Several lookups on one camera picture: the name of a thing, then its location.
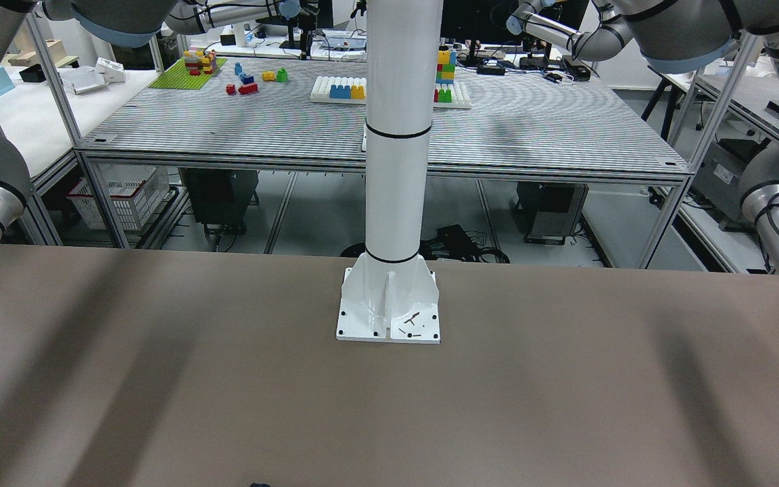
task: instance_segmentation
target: white lego baseplate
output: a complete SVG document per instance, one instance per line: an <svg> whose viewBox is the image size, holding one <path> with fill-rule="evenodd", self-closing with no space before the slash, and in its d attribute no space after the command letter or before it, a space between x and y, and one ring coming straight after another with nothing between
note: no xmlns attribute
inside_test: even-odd
<svg viewBox="0 0 779 487"><path fill-rule="evenodd" d="M365 88L365 95L368 98L368 87L365 83L365 78L343 78L334 76L318 76L318 79L314 81L314 87L312 88L312 101L316 103L340 103L346 105L365 105L365 99L348 99L348 98L330 98L330 89L333 85L343 87L362 86ZM442 90L448 89L452 93L452 101L435 102L435 108L461 108L469 110L473 108L471 104L471 96L467 93L467 87L464 83L452 84L435 84L435 89Z"/></svg>

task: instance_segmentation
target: storage crate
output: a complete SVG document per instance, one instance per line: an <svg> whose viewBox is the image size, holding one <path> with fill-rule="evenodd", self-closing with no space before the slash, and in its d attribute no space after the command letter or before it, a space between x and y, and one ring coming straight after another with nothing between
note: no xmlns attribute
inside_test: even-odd
<svg viewBox="0 0 779 487"><path fill-rule="evenodd" d="M141 230L170 191L170 179L163 167L104 164L101 174L124 230ZM90 229L104 230L104 220L86 179L78 181L67 198Z"/></svg>

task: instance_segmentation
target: brown table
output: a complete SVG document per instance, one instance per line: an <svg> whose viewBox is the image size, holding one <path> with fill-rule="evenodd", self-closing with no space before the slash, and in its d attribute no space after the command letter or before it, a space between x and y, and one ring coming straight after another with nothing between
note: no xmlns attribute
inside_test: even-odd
<svg viewBox="0 0 779 487"><path fill-rule="evenodd" d="M779 486L776 277L437 262L385 345L347 264L0 247L0 485Z"/></svg>

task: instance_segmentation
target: green lego brick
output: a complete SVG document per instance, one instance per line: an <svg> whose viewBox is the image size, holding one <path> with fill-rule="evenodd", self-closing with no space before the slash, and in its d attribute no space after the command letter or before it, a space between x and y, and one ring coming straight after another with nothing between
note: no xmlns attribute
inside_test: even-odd
<svg viewBox="0 0 779 487"><path fill-rule="evenodd" d="M216 58L219 70L225 62L227 62L227 59L224 57ZM155 89L201 89L213 76L214 74L192 76L185 69L185 61L180 59L176 61L176 64L170 66L167 71L161 73L157 80L152 81L149 87L155 87Z"/></svg>

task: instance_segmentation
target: white column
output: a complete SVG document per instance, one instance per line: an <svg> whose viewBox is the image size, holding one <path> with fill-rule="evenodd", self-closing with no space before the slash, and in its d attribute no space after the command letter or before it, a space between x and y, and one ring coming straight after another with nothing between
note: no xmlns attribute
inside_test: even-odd
<svg viewBox="0 0 779 487"><path fill-rule="evenodd" d="M438 289L418 250L441 12L441 0L369 3L367 253L342 287L340 340L440 342Z"/></svg>

